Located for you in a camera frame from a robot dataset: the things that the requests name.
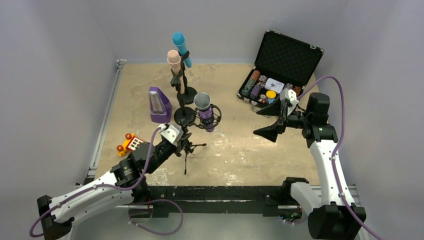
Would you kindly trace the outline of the black tripod shock-mount stand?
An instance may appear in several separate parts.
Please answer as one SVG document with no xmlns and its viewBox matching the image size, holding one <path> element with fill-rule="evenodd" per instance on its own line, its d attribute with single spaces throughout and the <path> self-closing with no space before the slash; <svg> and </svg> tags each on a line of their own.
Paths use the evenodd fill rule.
<svg viewBox="0 0 424 240">
<path fill-rule="evenodd" d="M 215 128 L 218 127 L 218 125 L 220 124 L 221 120 L 222 120 L 222 111 L 221 109 L 215 105 L 215 104 L 211 104 L 211 107 L 213 109 L 213 124 L 214 124 L 214 130 Z M 183 134 L 189 134 L 189 153 L 185 154 L 184 153 L 184 172 L 183 174 L 186 175 L 188 173 L 188 156 L 190 154 L 192 154 L 195 150 L 195 148 L 197 147 L 206 147 L 207 143 L 206 142 L 202 142 L 202 143 L 193 143 L 192 141 L 192 135 L 193 135 L 193 131 L 195 134 L 197 134 L 197 136 L 194 137 L 195 140 L 200 140 L 201 137 L 205 137 L 206 134 L 209 134 L 211 132 L 207 132 L 204 127 L 201 125 L 200 123 L 200 118 L 199 115 L 197 113 L 197 109 L 194 109 L 194 114 L 195 114 L 195 119 L 194 119 L 194 123 L 193 125 L 187 126 L 187 125 L 183 125 L 181 126 L 182 130 L 183 130 Z"/>
</svg>

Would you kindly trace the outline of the black round-base mic stand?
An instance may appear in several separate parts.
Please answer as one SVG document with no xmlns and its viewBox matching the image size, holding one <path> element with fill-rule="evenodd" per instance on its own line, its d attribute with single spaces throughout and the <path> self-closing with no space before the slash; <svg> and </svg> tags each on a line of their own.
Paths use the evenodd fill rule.
<svg viewBox="0 0 424 240">
<path fill-rule="evenodd" d="M 186 105 L 190 105 L 194 103 L 194 98 L 196 96 L 196 94 L 198 93 L 193 87 L 188 86 L 188 79 L 186 76 L 186 65 L 185 65 L 185 60 L 188 60 L 189 56 L 190 56 L 190 52 L 187 51 L 185 54 L 182 54 L 178 51 L 178 54 L 181 58 L 180 61 L 180 67 L 181 67 L 181 74 L 182 74 L 182 78 L 183 78 L 183 86 L 184 86 L 184 92 L 182 94 L 182 100 Z"/>
</svg>

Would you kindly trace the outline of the purple glitter microphone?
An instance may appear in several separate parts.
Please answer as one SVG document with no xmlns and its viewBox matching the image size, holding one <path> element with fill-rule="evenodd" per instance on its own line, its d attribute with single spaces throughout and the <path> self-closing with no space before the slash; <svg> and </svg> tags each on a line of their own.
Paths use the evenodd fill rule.
<svg viewBox="0 0 424 240">
<path fill-rule="evenodd" d="M 214 112 L 211 107 L 211 97 L 205 92 L 199 92 L 194 97 L 194 105 L 200 119 L 200 124 L 211 133 L 214 131 Z"/>
</svg>

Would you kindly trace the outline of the pink microphone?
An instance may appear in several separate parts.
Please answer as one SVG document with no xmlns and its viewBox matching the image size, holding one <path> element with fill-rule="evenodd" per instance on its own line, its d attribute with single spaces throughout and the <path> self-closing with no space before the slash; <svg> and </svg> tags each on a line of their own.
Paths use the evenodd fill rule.
<svg viewBox="0 0 424 240">
<path fill-rule="evenodd" d="M 179 76 L 179 80 L 181 82 L 181 93 L 183 94 L 185 91 L 183 72 L 181 67 L 182 58 L 177 50 L 170 50 L 167 53 L 167 62 L 171 67 L 172 72 Z"/>
</svg>

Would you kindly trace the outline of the blue microphone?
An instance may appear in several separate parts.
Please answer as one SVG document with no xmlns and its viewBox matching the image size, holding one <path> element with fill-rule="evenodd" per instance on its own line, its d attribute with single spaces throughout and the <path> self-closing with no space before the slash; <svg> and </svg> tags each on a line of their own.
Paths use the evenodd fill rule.
<svg viewBox="0 0 424 240">
<path fill-rule="evenodd" d="M 172 35 L 172 42 L 177 47 L 179 53 L 182 56 L 186 55 L 186 53 L 189 53 L 189 50 L 186 45 L 186 38 L 182 32 L 179 32 L 179 31 L 174 32 Z M 184 64 L 187 68 L 192 67 L 192 61 L 191 61 L 190 55 L 188 55 L 187 58 L 185 58 Z"/>
</svg>

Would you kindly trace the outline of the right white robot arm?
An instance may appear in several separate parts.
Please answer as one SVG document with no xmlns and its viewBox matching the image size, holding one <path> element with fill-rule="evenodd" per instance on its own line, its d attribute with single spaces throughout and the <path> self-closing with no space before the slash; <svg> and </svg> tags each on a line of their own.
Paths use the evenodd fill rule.
<svg viewBox="0 0 424 240">
<path fill-rule="evenodd" d="M 286 178 L 283 196 L 295 200 L 301 207 L 301 219 L 292 225 L 307 222 L 308 231 L 317 240 L 353 240 L 361 229 L 358 220 L 364 222 L 364 207 L 356 204 L 346 184 L 338 150 L 341 143 L 336 129 L 328 123 L 330 98 L 312 93 L 305 111 L 297 111 L 298 100 L 289 91 L 280 100 L 258 110 L 258 115 L 276 116 L 274 124 L 254 130 L 254 134 L 271 142 L 286 128 L 300 129 L 306 140 L 318 172 L 321 194 L 318 195 L 306 180 Z"/>
</svg>

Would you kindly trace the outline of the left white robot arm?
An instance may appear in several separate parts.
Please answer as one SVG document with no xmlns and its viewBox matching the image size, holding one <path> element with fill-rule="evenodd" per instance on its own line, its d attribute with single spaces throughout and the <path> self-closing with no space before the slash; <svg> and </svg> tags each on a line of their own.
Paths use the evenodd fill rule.
<svg viewBox="0 0 424 240">
<path fill-rule="evenodd" d="M 32 238 L 58 240 L 74 226 L 104 210 L 140 202 L 157 203 L 151 195 L 146 175 L 156 171 L 172 155 L 179 156 L 189 144 L 190 133 L 157 128 L 161 141 L 141 142 L 126 158 L 98 179 L 57 197 L 37 199 L 39 218 L 31 226 Z"/>
</svg>

